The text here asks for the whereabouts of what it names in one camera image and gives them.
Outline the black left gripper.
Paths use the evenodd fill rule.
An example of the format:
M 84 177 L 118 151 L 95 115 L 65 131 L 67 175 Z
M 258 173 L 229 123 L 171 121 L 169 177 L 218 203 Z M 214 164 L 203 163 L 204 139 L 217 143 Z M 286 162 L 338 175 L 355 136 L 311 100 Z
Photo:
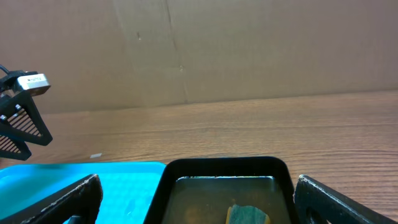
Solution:
M 30 93 L 17 84 L 19 77 L 37 72 L 3 71 L 6 76 L 1 78 L 0 157 L 26 161 L 32 153 L 25 142 L 46 146 L 53 139 Z

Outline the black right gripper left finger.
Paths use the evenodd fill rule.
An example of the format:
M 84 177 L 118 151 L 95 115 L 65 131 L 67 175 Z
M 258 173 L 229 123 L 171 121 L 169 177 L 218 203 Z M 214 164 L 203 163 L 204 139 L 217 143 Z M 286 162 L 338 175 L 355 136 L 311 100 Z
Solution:
M 97 174 L 90 174 L 41 201 L 9 215 L 1 223 L 11 224 L 95 224 L 103 199 Z

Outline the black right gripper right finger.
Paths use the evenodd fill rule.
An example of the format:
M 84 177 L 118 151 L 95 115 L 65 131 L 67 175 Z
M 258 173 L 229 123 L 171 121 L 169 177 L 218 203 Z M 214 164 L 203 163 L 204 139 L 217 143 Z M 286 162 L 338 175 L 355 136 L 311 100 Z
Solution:
M 397 224 L 307 175 L 299 176 L 294 201 L 300 223 Z

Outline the green yellow sponge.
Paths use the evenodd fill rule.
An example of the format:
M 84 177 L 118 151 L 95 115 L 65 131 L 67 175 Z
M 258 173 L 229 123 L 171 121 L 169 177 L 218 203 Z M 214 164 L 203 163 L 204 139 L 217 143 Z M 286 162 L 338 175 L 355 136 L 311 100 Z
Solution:
M 226 224 L 270 224 L 271 219 L 262 210 L 253 206 L 234 204 L 228 208 Z

